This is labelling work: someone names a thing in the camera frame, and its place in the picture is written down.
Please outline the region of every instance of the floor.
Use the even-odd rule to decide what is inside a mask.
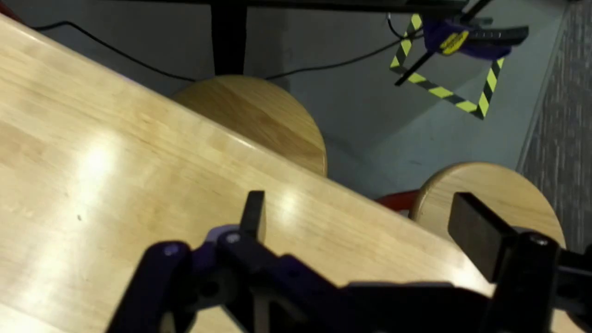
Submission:
[[[196,80],[213,76],[206,6],[107,0],[4,0],[4,4],[26,24],[72,21],[163,71]],[[494,17],[494,26],[531,28],[529,39],[507,60],[487,121],[461,113],[418,87],[394,87],[398,76],[389,65],[396,50],[350,67],[298,74],[276,84],[291,91],[318,123],[328,145],[329,178],[366,197],[416,189],[433,172],[459,161],[490,161],[511,169],[522,163],[526,171],[535,172],[533,163],[524,161],[535,161],[533,150],[546,150],[537,143],[527,150],[527,143],[564,26],[566,4],[566,0],[496,0],[487,8],[483,17]],[[407,21],[405,15],[396,15],[394,26],[403,30]],[[248,34],[246,74],[252,76],[337,63],[394,41],[385,13],[252,10]],[[187,86],[137,67],[70,28],[52,30],[46,36],[157,93],[172,95]],[[487,71],[489,63],[466,56],[437,58],[422,69],[433,82],[472,98],[477,98]]]
[[[522,172],[550,198],[568,241],[592,245],[592,4],[574,2]]]

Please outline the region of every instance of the round stool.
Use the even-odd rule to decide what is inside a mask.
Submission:
[[[472,193],[507,224],[527,228],[566,246],[551,204],[522,174],[489,163],[463,163],[435,174],[418,193],[411,219],[422,228],[450,239],[448,219],[455,193]]]
[[[174,100],[315,174],[328,176],[326,145],[313,117],[270,82],[218,76],[187,87]]]

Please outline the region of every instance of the yellow and black striped tape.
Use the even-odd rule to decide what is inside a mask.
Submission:
[[[405,36],[411,36],[411,34],[418,32],[420,28],[422,28],[422,17],[420,15],[413,15]],[[411,47],[413,47],[413,41],[409,41],[409,39],[402,41],[402,45],[396,50],[396,56],[392,58],[392,63],[391,63],[391,69],[394,73],[398,73],[398,74],[407,73],[403,63],[411,54]],[[470,113],[470,115],[477,117],[477,119],[485,119],[487,113],[489,113],[489,108],[492,104],[494,91],[498,87],[498,78],[502,74],[502,69],[503,69],[503,58],[498,60],[498,61],[492,61],[492,67],[487,73],[487,80],[485,80],[479,102],[466,100],[466,98],[455,95],[453,91],[429,82],[426,76],[422,76],[418,73],[411,74],[407,82],[426,89],[428,93],[431,93],[433,97],[437,97],[440,100],[446,100],[446,102],[453,104],[457,110],[461,110],[465,113]]]

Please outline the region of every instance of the light wood surface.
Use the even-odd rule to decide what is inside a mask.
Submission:
[[[218,76],[174,97],[200,115],[328,176],[326,145],[309,111],[281,87],[246,76]]]
[[[146,246],[198,246],[252,189],[267,191],[263,243],[339,285],[490,293],[407,219],[4,17],[0,41],[0,332],[104,332]]]
[[[435,174],[420,191],[411,219],[450,239],[448,219],[455,193],[472,193],[507,224],[537,230],[566,245],[555,209],[522,174],[489,163],[463,163]]]

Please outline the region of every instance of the black table leg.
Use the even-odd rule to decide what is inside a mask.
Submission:
[[[246,49],[246,6],[211,4],[215,73],[243,74]]]

